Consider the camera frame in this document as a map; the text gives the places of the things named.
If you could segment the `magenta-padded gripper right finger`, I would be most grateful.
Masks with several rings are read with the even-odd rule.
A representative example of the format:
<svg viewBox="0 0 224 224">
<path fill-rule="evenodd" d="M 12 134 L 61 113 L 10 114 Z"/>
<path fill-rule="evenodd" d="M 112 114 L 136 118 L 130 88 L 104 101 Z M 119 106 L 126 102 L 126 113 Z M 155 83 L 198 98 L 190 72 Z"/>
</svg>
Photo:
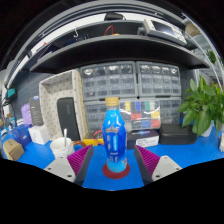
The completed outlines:
<svg viewBox="0 0 224 224">
<path fill-rule="evenodd" d="M 134 146 L 142 181 L 145 185 L 181 170 L 181 167 L 169 156 L 158 156 L 141 146 Z"/>
</svg>

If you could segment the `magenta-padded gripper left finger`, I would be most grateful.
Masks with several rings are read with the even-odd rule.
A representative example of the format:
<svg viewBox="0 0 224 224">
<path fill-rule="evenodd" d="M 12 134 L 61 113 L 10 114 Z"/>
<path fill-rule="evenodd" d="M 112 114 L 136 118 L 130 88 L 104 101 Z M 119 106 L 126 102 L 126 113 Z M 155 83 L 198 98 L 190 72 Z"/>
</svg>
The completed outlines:
<svg viewBox="0 0 224 224">
<path fill-rule="evenodd" d="M 56 158 L 45 171 L 82 186 L 93 154 L 93 146 L 85 146 L 68 157 Z"/>
</svg>

